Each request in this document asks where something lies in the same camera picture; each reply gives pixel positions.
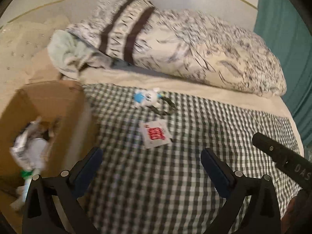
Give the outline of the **person right hand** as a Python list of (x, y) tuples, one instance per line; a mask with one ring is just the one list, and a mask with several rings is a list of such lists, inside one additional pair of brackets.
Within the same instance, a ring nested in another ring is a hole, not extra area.
[(311, 233), (311, 193), (300, 190), (281, 219), (281, 233)]

